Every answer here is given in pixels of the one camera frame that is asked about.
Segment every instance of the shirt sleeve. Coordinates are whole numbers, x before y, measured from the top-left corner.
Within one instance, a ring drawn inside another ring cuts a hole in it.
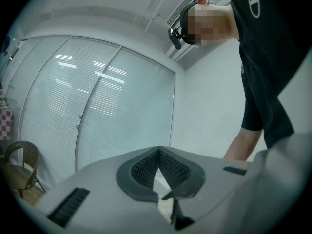
[[[261,115],[255,102],[254,95],[248,85],[247,78],[244,74],[243,66],[242,66],[242,81],[246,98],[245,113],[242,128],[251,131],[260,131],[261,129],[263,129]]]

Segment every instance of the chair backrest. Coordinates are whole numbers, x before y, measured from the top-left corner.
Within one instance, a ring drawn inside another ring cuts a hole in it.
[[[4,162],[9,161],[9,156],[17,149],[24,148],[23,150],[23,166],[24,164],[29,165],[34,170],[37,168],[39,161],[39,152],[37,147],[28,141],[18,141],[7,147],[4,154]]]

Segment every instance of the red and white checkered tablecloth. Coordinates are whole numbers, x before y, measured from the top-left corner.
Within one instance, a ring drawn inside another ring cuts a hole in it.
[[[12,111],[0,108],[0,140],[11,138]]]

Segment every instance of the wicker chair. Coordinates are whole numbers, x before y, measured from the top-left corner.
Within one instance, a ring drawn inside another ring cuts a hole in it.
[[[19,148],[24,148],[23,166],[9,164],[10,155]],[[18,190],[21,198],[23,198],[23,190],[32,188],[36,182],[38,182],[45,191],[36,177],[38,162],[38,149],[30,142],[19,141],[8,146],[8,148],[5,150],[3,175],[6,178],[9,187]],[[32,171],[25,168],[25,164],[29,165],[32,168]]]

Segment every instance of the man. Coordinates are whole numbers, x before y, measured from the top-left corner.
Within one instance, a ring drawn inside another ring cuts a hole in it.
[[[293,133],[277,96],[311,46],[311,24],[308,6],[286,1],[231,0],[228,6],[218,6],[199,0],[181,12],[186,43],[205,45],[230,38],[240,42],[245,113],[225,159],[246,160],[263,130],[268,148]]]

